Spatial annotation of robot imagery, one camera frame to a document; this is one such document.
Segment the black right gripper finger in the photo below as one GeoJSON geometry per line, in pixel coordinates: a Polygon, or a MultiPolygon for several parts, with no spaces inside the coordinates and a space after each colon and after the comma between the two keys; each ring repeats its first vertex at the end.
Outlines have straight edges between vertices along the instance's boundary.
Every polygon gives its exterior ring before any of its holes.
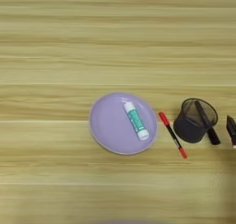
{"type": "Polygon", "coordinates": [[[227,130],[231,138],[231,143],[236,148],[236,122],[229,115],[227,116],[227,130]]]}

